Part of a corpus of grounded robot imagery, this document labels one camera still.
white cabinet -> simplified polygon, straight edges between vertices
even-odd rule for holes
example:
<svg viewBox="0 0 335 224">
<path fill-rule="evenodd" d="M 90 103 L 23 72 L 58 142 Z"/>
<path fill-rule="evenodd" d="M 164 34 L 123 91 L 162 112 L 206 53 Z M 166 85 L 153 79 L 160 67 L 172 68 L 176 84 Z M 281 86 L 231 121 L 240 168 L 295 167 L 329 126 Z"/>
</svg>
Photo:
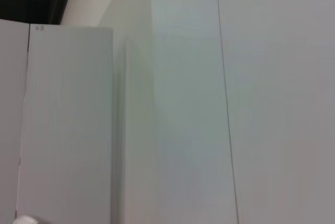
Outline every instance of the white cabinet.
<svg viewBox="0 0 335 224">
<path fill-rule="evenodd" d="M 334 1 L 219 7 L 240 224 L 332 222 Z"/>
<path fill-rule="evenodd" d="M 110 224 L 112 32 L 31 25 L 18 214 Z"/>
<path fill-rule="evenodd" d="M 111 29 L 29 33 L 0 20 L 0 224 L 16 211 L 52 224 L 110 224 L 112 45 Z"/>
<path fill-rule="evenodd" d="M 14 220 L 29 25 L 0 20 L 0 224 Z"/>
</svg>

